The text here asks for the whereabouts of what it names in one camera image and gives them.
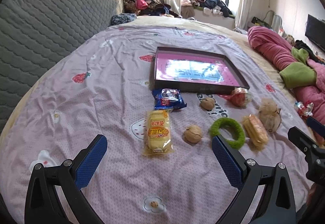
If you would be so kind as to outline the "orange cracker packet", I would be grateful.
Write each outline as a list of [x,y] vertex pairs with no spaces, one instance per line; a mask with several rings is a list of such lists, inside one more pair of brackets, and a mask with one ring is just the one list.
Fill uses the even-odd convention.
[[268,143],[267,131],[256,115],[245,116],[242,124],[256,148],[261,149]]

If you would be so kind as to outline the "black wall television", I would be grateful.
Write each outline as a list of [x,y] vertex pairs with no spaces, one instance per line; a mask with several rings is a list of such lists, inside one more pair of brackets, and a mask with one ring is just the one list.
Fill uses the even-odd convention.
[[305,36],[324,52],[325,23],[323,19],[318,19],[308,14]]

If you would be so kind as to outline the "beige mesh scrunchie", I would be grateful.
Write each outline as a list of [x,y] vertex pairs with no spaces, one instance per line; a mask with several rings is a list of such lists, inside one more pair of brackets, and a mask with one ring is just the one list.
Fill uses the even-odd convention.
[[278,108],[276,102],[271,98],[262,98],[258,110],[258,117],[262,122],[265,130],[268,132],[276,132],[279,128],[282,118],[281,109]]

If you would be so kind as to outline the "blue knitted item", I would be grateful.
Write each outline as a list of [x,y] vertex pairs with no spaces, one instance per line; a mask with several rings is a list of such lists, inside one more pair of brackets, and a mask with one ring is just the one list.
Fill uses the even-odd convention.
[[137,18],[136,14],[125,14],[125,13],[121,13],[119,15],[114,15],[111,18],[111,25],[115,26],[115,25],[121,25],[124,23],[129,23],[134,21]]

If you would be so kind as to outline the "grey quilted headboard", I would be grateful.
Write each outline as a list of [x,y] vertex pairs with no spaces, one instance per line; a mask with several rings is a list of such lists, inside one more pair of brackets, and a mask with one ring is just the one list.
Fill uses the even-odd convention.
[[1,126],[44,73],[122,10],[122,0],[2,0]]

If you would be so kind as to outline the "red snack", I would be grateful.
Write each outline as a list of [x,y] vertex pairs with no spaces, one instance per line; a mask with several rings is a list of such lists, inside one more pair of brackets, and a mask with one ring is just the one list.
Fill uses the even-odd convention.
[[235,88],[230,95],[220,95],[237,107],[246,107],[252,100],[252,95],[246,88]]

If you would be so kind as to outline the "pink green blanket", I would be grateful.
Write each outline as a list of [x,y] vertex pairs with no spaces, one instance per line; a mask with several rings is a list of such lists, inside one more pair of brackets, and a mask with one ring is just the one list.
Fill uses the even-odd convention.
[[298,101],[314,104],[313,118],[324,124],[324,65],[311,59],[308,52],[305,59],[298,60],[293,46],[261,26],[248,30],[248,42],[279,71],[285,86],[293,90]]

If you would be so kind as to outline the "yellow packaged cake snack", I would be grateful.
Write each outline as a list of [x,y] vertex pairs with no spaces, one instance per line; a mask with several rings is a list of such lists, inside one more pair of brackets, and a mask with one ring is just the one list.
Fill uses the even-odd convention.
[[151,156],[173,152],[169,112],[165,110],[148,112],[143,154]]

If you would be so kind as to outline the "pink floral bedsheet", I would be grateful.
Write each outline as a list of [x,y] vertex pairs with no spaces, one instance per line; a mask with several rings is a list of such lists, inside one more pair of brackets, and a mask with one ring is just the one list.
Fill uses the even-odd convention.
[[[183,93],[187,107],[170,114],[174,152],[145,156],[145,119],[155,105],[150,79],[159,46],[226,55],[249,84],[252,100],[240,109],[214,95],[215,108],[207,112],[199,105],[202,95]],[[261,165],[286,164],[300,208],[311,182],[303,154],[287,132],[293,126],[307,132],[307,127],[239,45],[179,28],[108,28],[60,61],[30,95],[1,146],[1,195],[13,219],[23,223],[30,169],[40,162],[40,153],[59,165],[102,134],[108,149],[83,193],[105,223],[215,223],[236,189],[211,150],[209,129],[221,117],[241,121],[256,114],[262,98],[280,107],[280,127],[262,150],[246,142],[240,151]],[[183,136],[190,125],[203,133],[196,144]]]

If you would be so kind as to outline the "dark shallow box tray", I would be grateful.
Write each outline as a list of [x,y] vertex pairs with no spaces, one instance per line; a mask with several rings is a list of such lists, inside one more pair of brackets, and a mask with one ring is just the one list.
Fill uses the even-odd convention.
[[159,46],[156,50],[155,89],[229,95],[235,88],[249,90],[239,69],[222,54]]

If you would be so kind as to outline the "blue cookie packet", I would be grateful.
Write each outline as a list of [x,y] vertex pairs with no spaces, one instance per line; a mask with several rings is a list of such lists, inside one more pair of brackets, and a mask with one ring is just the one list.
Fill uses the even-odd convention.
[[180,110],[187,107],[178,89],[154,89],[152,95],[155,99],[154,110]]

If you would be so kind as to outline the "clothes pile on windowsill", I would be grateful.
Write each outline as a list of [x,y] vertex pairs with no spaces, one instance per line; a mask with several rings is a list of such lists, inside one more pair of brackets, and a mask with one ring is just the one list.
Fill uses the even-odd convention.
[[181,0],[181,6],[193,6],[195,9],[207,12],[207,15],[222,15],[225,18],[235,18],[235,15],[222,0]]

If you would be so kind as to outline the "walnut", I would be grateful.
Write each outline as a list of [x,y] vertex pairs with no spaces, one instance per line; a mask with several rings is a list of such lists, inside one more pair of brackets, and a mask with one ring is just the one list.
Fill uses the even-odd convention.
[[184,139],[190,143],[196,144],[203,138],[202,130],[197,125],[190,125],[183,133]]
[[213,98],[210,98],[210,97],[203,98],[203,99],[200,101],[200,106],[201,106],[204,110],[211,111],[211,110],[214,109],[214,106],[215,106],[215,100],[214,100]]

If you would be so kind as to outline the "small candy wrapper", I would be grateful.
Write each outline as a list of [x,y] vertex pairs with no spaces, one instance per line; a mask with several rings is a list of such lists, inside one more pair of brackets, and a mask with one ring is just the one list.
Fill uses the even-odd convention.
[[294,108],[296,112],[299,114],[299,116],[303,119],[307,119],[308,117],[313,116],[313,108],[314,108],[314,103],[311,101],[307,101],[306,104],[304,104],[301,101],[297,101],[294,104]]

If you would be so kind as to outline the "clothes pile by headboard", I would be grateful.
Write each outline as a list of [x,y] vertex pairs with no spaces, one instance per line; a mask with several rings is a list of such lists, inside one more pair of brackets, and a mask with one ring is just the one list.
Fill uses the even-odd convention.
[[123,0],[123,10],[125,13],[137,16],[182,17],[164,0]]

